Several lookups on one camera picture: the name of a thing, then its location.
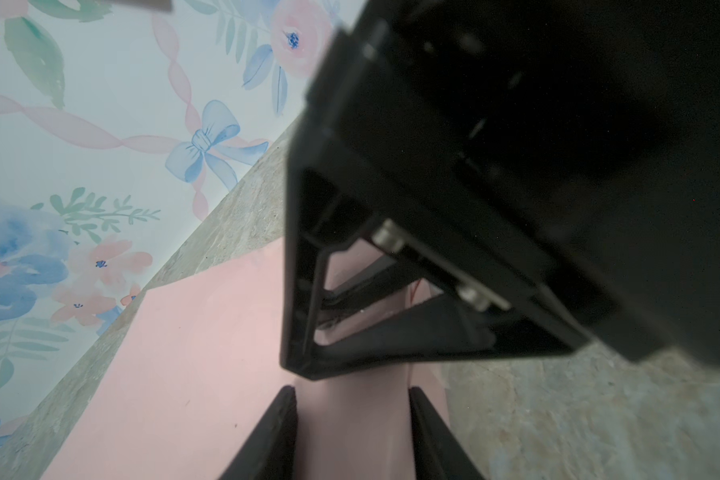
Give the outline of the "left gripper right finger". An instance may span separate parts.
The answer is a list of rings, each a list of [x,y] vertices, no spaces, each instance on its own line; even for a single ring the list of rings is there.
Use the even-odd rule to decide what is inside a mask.
[[[418,480],[484,480],[424,391],[408,392]]]

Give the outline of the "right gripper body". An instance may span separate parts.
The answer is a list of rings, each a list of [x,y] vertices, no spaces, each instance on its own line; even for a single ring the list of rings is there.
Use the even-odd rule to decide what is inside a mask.
[[[720,1],[371,1],[292,167],[585,345],[720,367]],[[416,280],[348,329],[438,294]]]

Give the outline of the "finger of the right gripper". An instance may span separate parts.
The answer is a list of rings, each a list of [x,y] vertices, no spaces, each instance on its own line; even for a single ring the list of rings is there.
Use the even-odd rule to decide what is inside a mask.
[[[382,256],[332,290],[325,290],[320,309],[358,312],[423,277],[411,262]]]
[[[321,380],[404,362],[563,356],[586,336],[516,290],[498,299],[411,234],[317,173],[286,174],[285,306],[281,365]],[[382,256],[411,262],[439,294],[358,332],[358,312],[322,311],[332,290]]]

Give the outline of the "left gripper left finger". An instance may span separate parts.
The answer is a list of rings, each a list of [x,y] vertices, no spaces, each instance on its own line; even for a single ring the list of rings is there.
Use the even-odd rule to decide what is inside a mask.
[[[298,433],[297,407],[295,387],[282,387],[219,479],[291,479]]]

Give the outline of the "purple wrapping paper sheet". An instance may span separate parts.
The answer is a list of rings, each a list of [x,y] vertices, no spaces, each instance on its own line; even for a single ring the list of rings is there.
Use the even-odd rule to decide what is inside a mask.
[[[298,479],[411,479],[408,391],[430,364],[308,381],[281,368],[284,243],[150,290],[48,479],[216,479],[278,391],[296,390]]]

